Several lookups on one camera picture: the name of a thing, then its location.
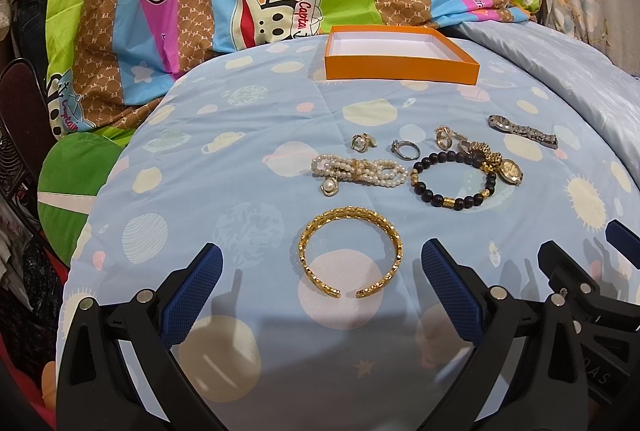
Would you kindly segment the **silver metal wristwatch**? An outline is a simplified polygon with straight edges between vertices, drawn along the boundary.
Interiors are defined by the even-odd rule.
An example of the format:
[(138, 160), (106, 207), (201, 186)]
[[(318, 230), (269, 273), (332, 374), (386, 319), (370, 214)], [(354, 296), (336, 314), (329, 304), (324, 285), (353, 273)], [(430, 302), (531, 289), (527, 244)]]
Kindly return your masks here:
[(521, 126), (514, 124), (511, 120), (500, 115), (490, 115), (487, 118), (488, 126), (491, 129), (497, 130), (506, 134), (514, 134), (514, 136), (521, 136), (536, 142), (544, 147), (556, 150), (558, 148), (558, 138), (555, 134), (544, 133), (540, 130), (529, 126)]

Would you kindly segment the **gold wristwatch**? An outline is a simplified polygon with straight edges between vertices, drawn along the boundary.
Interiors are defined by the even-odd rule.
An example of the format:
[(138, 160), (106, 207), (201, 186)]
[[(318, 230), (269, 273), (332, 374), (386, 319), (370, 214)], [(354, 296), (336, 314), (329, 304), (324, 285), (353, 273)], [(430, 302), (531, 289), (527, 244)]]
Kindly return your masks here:
[(502, 182), (509, 185), (522, 184), (524, 174), (520, 166), (514, 160), (493, 151), (487, 143), (463, 140), (458, 143), (458, 148), (465, 155), (469, 155), (472, 164), (477, 165), (485, 174), (495, 173)]

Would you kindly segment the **gold cuff bangle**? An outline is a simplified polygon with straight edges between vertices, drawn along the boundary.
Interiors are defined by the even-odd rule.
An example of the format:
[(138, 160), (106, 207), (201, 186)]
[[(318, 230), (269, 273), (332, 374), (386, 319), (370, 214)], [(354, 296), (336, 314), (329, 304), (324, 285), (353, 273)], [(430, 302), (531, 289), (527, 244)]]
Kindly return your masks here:
[[(340, 248), (322, 251), (307, 261), (308, 243), (330, 223), (357, 221), (369, 224), (373, 232), (382, 236), (382, 247), (390, 249), (391, 255), (382, 255), (383, 260), (392, 262), (378, 265), (363, 251)], [(395, 226), (375, 211), (347, 206), (335, 208), (314, 217), (303, 229), (297, 243), (297, 261), (304, 276), (301, 283), (321, 292), (329, 298), (341, 297), (341, 287), (347, 289), (349, 300), (372, 298), (390, 284), (400, 269), (404, 258), (404, 247)]]

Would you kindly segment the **gold hoop earring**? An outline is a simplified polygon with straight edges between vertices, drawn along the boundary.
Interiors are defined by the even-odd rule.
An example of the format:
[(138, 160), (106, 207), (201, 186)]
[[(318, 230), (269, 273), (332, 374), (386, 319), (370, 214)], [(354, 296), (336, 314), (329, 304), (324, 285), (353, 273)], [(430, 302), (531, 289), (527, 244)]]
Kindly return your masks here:
[(435, 129), (435, 142), (442, 151), (449, 151), (454, 144), (454, 140), (459, 137), (459, 133), (447, 126), (440, 126)]

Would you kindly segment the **grey blue plain duvet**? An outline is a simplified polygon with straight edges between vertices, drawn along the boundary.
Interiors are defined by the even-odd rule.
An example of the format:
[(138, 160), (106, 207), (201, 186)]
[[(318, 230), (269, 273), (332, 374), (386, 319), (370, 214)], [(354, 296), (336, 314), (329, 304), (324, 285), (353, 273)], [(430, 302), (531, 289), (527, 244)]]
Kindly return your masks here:
[(533, 22), (463, 22), (450, 32), (525, 70), (559, 95), (639, 180), (639, 80), (604, 54)]

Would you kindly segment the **green cushion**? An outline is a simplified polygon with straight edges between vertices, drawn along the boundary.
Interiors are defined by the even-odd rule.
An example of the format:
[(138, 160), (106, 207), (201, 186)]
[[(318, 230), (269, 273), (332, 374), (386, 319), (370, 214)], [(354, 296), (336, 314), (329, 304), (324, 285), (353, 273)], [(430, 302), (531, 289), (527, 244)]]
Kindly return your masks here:
[(55, 255), (70, 265), (88, 236), (96, 195), (129, 144), (134, 130), (101, 128), (59, 139), (44, 158), (37, 188), (38, 217)]

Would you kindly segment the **light blue planet blanket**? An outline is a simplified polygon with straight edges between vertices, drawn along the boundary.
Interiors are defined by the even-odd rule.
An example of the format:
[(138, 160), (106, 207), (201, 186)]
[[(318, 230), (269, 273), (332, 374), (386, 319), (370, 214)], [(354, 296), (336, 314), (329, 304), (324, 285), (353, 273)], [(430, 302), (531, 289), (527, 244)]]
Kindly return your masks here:
[[(473, 87), (434, 82), (331, 81), (323, 38), (215, 58), (175, 84), (134, 133), (96, 195), (64, 290), (62, 331), (78, 302), (129, 300), (186, 266), (206, 243), (224, 270), (186, 340), (180, 366), (232, 430), (413, 430), (469, 356), (420, 266), (425, 240), (514, 297), (544, 299), (539, 246), (556, 241), (605, 295), (639, 298), (639, 274), (605, 239), (608, 221), (639, 225), (639, 180), (608, 143), (545, 84), (460, 37), (480, 63)], [(555, 134), (552, 150), (491, 129), (500, 115)], [(396, 140), (436, 151), (447, 126), (521, 167), (487, 203), (427, 206), (408, 185), (342, 184), (323, 195), (314, 157), (347, 157), (361, 132), (390, 157)], [(319, 214), (347, 206), (386, 217), (399, 233), (399, 271), (372, 298), (329, 298), (300, 282), (297, 243)], [(330, 223), (308, 243), (392, 262), (382, 236), (357, 221)]]

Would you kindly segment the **orange shallow cardboard box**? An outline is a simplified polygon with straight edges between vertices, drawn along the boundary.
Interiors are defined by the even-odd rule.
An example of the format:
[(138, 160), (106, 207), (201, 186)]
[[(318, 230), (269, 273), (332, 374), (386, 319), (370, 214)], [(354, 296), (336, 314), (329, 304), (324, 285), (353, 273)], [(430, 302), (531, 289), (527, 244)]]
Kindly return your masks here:
[(480, 64), (427, 27), (335, 26), (324, 52), (329, 80), (387, 79), (474, 86)]

